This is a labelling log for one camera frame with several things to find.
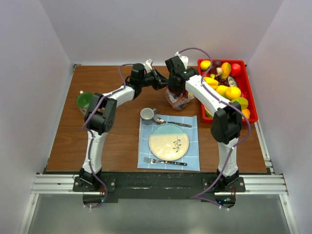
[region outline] fork tines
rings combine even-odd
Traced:
[[[153,163],[154,160],[152,158],[149,158],[149,157],[144,157],[144,162],[148,162],[148,163]]]

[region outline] plate rim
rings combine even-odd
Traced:
[[[152,148],[151,148],[151,135],[152,135],[152,133],[153,133],[157,128],[159,128],[159,127],[161,127],[161,126],[164,126],[164,125],[173,125],[173,126],[179,128],[179,129],[181,129],[181,130],[184,132],[184,134],[186,135],[186,138],[187,138],[187,150],[185,151],[184,154],[182,154],[181,157],[177,157],[177,158],[172,159],[172,160],[170,160],[170,161],[178,160],[178,159],[182,158],[182,157],[186,154],[186,152],[189,150],[189,147],[190,147],[190,138],[189,138],[189,135],[187,135],[186,131],[185,131],[183,128],[181,128],[180,126],[176,125],[176,124],[173,124],[173,123],[163,123],[163,124],[161,124],[161,125],[155,127],[154,130],[152,130],[150,136],[148,137],[148,146],[150,147],[150,151],[152,152],[152,154],[153,154],[155,157],[159,158],[160,160],[168,161],[167,159],[163,159],[163,158],[158,157],[158,156],[153,152],[153,150],[152,150]]]

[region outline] clear plastic bag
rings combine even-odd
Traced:
[[[170,92],[168,88],[165,90],[165,96],[170,105],[176,110],[182,110],[187,103],[189,103],[194,95],[187,91],[181,92]]]

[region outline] white mug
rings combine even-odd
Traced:
[[[151,109],[151,108],[144,108],[141,110],[140,116],[142,119],[142,122],[145,125],[150,125],[153,122],[154,115],[156,114],[157,110]]]

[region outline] mug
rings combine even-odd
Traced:
[[[89,104],[92,99],[91,93],[80,91],[80,95],[76,99],[76,104],[78,108],[80,109],[81,113],[85,116],[86,112],[88,110]]]
[[[153,123],[153,118],[156,112],[157,110],[155,108],[144,108],[143,110],[141,110],[140,116],[142,123],[144,123],[145,125],[150,125],[151,123]]]

